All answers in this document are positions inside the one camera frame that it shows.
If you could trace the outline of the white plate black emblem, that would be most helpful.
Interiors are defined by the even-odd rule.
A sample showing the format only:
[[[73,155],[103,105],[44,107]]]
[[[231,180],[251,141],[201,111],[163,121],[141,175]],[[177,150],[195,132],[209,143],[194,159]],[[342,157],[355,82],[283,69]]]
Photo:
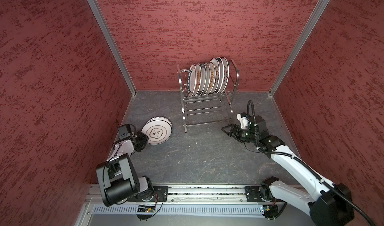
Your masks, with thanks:
[[[143,126],[141,132],[149,138],[149,145],[159,145],[171,137],[172,129],[173,125],[169,119],[154,117]]]

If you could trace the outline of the stainless steel dish rack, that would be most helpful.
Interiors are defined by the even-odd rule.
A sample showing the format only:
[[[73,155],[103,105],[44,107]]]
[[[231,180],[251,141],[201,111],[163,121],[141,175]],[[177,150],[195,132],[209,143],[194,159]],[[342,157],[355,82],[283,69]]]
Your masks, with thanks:
[[[229,122],[233,118],[233,101],[239,94],[240,70],[234,60],[228,60],[228,68],[227,86],[223,91],[190,95],[190,68],[177,66],[185,132],[192,126]]]

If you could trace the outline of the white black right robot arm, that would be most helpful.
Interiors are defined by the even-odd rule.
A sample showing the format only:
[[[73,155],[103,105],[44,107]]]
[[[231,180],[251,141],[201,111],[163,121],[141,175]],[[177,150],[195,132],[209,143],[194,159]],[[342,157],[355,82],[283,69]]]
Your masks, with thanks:
[[[317,226],[345,226],[355,218],[352,193],[343,184],[334,184],[297,157],[280,138],[269,133],[265,120],[238,115],[240,125],[230,124],[222,131],[240,143],[249,143],[283,167],[304,187],[300,191],[276,177],[261,182],[259,198],[264,202],[284,201],[307,214]]]

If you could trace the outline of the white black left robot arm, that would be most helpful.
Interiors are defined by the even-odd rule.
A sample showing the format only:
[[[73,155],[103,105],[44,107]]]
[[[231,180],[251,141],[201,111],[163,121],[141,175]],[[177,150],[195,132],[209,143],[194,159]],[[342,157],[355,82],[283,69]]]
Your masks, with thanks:
[[[143,133],[127,137],[113,144],[112,155],[97,166],[96,174],[105,206],[122,204],[132,197],[152,199],[154,187],[147,176],[139,177],[132,153],[145,148],[148,136]]]

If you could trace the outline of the left small circuit board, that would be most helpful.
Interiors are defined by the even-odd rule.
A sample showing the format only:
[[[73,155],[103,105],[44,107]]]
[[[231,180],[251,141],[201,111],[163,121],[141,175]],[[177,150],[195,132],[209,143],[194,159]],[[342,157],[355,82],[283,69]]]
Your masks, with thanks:
[[[138,205],[138,213],[150,213],[154,214],[157,211],[156,206]]]

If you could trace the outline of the small circuit board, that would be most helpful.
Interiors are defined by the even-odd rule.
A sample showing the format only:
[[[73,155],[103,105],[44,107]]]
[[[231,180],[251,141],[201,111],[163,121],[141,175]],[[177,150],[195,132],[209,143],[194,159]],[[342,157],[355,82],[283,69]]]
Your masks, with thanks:
[[[279,214],[279,207],[274,206],[263,206],[263,216],[266,219],[274,219]]]
[[[157,211],[156,206],[138,205],[138,213],[150,213],[154,214]]]

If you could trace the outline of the right small circuit board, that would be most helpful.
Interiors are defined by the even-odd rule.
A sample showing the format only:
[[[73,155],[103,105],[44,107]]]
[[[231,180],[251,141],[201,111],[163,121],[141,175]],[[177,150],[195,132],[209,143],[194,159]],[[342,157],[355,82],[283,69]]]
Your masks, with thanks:
[[[279,207],[274,206],[263,206],[263,216],[266,219],[274,219],[279,214]]]

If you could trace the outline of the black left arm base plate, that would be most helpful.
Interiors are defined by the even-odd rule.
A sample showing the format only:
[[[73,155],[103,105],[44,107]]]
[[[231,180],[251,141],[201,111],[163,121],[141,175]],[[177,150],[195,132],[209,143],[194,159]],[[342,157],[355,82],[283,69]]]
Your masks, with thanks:
[[[153,186],[136,196],[130,197],[128,202],[166,202],[168,197],[168,186]]]

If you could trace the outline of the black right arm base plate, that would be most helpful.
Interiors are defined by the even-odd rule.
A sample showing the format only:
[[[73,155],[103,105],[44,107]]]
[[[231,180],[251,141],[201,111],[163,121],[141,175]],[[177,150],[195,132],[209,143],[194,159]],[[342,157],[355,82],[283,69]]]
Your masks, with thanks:
[[[270,202],[272,200],[265,186],[246,186],[245,195],[248,203]]]

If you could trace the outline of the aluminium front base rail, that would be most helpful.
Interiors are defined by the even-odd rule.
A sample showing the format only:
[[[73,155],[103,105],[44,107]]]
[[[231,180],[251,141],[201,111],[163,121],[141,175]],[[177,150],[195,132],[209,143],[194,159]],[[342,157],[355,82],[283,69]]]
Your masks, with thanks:
[[[79,214],[76,225],[86,226],[94,215],[133,215],[145,219],[151,216],[187,215],[208,217],[244,217],[263,218],[263,206],[277,205],[282,209],[284,202],[248,203],[244,185],[183,185],[168,186],[166,202],[128,202],[106,207],[101,198],[98,185],[92,185],[84,206]],[[138,205],[156,206],[154,214],[138,213]]]

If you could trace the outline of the aluminium left corner post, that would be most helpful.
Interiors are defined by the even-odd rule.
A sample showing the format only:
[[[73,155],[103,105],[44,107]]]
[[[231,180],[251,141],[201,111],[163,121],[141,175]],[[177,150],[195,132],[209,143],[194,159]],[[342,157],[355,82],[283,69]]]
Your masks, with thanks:
[[[105,37],[105,40],[115,58],[115,61],[116,63],[118,64],[118,67],[130,89],[130,92],[133,96],[136,96],[137,94],[137,89],[134,85],[134,82],[130,76],[130,73],[127,69],[127,66],[123,60],[123,57],[118,49],[118,46],[114,40],[114,37],[109,29],[109,26],[105,20],[105,17],[102,13],[102,10],[97,2],[97,0],[87,0],[92,12],[93,12],[93,15]]]

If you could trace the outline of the aluminium corner post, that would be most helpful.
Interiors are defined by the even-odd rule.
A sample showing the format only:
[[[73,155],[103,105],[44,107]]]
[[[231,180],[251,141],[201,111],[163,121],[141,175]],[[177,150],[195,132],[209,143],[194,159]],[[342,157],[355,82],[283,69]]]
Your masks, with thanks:
[[[304,44],[306,43],[307,39],[309,38],[311,32],[315,28],[317,22],[319,21],[320,17],[322,16],[324,10],[326,9],[327,5],[329,4],[331,0],[318,0],[315,8],[313,9],[308,21],[306,22],[302,32],[300,33],[293,49],[291,50],[291,53],[289,54],[287,60],[285,61],[280,73],[278,74],[275,82],[273,83],[272,87],[269,90],[270,97],[273,97],[279,88],[280,84],[282,83],[284,77],[288,73],[289,69],[293,65],[296,57],[300,53],[301,49],[303,48]]]
[[[137,94],[137,89],[134,85],[134,82],[130,76],[130,73],[127,69],[127,66],[123,60],[123,57],[118,49],[118,46],[114,40],[114,37],[109,29],[109,26],[105,20],[105,17],[102,13],[102,10],[97,2],[97,0],[87,0],[92,12],[93,12],[93,15],[105,37],[105,40],[115,58],[115,61],[116,63],[118,64],[118,67],[130,89],[130,92],[133,96],[136,96]]]

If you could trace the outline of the aluminium right corner post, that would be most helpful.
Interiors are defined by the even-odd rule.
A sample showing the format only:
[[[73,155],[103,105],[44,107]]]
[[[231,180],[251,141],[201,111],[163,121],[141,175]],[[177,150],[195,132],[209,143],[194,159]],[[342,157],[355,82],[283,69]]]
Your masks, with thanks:
[[[272,87],[269,90],[270,97],[273,97],[279,88],[280,84],[282,83],[284,77],[288,73],[289,69],[293,65],[296,57],[300,53],[301,49],[303,48],[304,44],[306,43],[307,39],[309,38],[311,32],[315,28],[317,22],[319,21],[320,17],[322,16],[324,10],[326,9],[327,5],[329,4],[331,0],[318,0],[315,8],[313,9],[308,21],[306,22],[302,32],[300,33],[293,49],[291,50],[291,53],[289,54],[287,60],[285,61],[280,73],[278,74],[275,82],[273,83]]]

